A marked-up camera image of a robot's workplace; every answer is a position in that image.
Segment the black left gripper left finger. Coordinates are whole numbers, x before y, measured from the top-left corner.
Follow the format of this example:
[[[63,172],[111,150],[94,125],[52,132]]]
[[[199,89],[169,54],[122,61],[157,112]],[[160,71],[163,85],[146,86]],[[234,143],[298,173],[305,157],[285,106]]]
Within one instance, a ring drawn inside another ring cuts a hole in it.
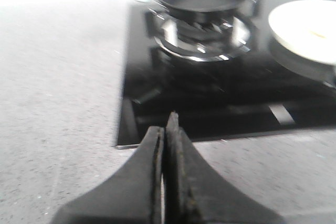
[[[51,223],[161,223],[164,128],[151,126],[107,180],[64,204]]]

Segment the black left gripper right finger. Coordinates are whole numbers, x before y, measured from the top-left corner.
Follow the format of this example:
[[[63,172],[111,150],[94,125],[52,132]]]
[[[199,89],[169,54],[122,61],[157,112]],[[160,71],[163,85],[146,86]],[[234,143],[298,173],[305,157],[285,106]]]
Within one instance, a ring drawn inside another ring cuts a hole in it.
[[[178,120],[172,112],[165,130],[165,223],[285,223],[213,169]]]

